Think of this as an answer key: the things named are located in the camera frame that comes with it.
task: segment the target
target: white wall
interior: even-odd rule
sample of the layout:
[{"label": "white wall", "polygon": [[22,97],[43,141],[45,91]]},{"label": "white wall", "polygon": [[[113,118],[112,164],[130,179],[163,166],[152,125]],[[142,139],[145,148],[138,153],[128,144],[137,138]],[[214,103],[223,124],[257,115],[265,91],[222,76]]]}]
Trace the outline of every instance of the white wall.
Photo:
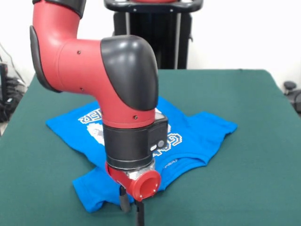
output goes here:
[{"label": "white wall", "polygon": [[[0,6],[0,42],[30,82],[32,1],[1,0]],[[192,15],[189,69],[266,69],[280,87],[285,80],[301,86],[300,0],[204,0]],[[79,38],[111,36],[112,16],[102,0],[88,0]]]}]

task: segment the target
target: blue t-shirt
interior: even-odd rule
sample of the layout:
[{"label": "blue t-shirt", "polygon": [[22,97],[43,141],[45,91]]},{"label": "blue t-shirt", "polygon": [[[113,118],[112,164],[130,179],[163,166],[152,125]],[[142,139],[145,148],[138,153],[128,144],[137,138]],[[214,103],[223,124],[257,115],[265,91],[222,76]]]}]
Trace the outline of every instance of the blue t-shirt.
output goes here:
[{"label": "blue t-shirt", "polygon": [[[163,191],[183,173],[206,166],[216,154],[225,135],[236,124],[202,112],[186,117],[179,109],[159,98],[156,111],[168,117],[167,147],[154,151],[156,170],[161,174]],[[47,125],[71,148],[83,153],[97,167],[73,181],[74,188],[88,212],[103,202],[119,205],[119,185],[105,172],[105,150],[99,105],[92,102],[47,121]]]}]

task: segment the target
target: black wrist cylinder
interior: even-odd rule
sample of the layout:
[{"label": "black wrist cylinder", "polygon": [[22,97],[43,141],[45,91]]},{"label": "black wrist cylinder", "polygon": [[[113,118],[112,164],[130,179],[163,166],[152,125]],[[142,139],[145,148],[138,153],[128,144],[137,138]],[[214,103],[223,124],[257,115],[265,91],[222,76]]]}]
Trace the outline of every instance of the black wrist cylinder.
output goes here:
[{"label": "black wrist cylinder", "polygon": [[135,129],[103,125],[107,163],[120,170],[134,170],[149,165],[153,159],[152,152],[163,148],[158,144],[167,143],[167,127],[166,117],[155,120],[149,126]]}]

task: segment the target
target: green table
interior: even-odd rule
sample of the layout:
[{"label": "green table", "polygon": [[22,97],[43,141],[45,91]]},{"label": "green table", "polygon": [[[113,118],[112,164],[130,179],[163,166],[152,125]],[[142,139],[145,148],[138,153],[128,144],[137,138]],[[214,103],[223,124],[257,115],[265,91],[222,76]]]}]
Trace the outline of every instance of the green table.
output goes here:
[{"label": "green table", "polygon": [[[238,124],[207,167],[145,202],[146,226],[300,226],[301,120],[266,71],[159,71],[160,95],[185,114]],[[45,120],[93,99],[34,79],[0,141],[0,226],[134,226],[105,204],[87,213],[71,185],[94,166]]]}]

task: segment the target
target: red robot arm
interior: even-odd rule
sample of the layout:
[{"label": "red robot arm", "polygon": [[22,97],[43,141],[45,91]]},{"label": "red robot arm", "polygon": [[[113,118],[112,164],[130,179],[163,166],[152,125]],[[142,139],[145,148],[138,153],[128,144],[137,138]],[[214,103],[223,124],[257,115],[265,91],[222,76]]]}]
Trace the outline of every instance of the red robot arm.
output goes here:
[{"label": "red robot arm", "polygon": [[33,0],[32,59],[40,83],[54,92],[92,95],[102,112],[106,169],[136,200],[155,194],[160,175],[152,152],[167,140],[156,117],[157,64],[136,36],[77,39],[85,0]]}]

